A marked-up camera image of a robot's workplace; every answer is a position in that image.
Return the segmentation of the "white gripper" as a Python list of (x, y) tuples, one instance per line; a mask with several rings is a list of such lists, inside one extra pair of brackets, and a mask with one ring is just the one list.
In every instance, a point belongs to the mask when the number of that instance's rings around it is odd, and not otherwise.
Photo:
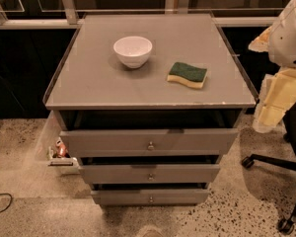
[(296, 0), (291, 0), (272, 26), (250, 42), (249, 50), (268, 52), (271, 62), (284, 67), (274, 76), (266, 74), (259, 92), (253, 129), (268, 133), (296, 103)]

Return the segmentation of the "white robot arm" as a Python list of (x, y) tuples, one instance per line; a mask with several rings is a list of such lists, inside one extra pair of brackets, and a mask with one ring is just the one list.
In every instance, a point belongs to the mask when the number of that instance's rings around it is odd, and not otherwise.
[(296, 155), (296, 0), (291, 0), (273, 24), (250, 44), (255, 52), (266, 52), (279, 66), (275, 75), (262, 81), (253, 128), (266, 133), (285, 123), (287, 138)]

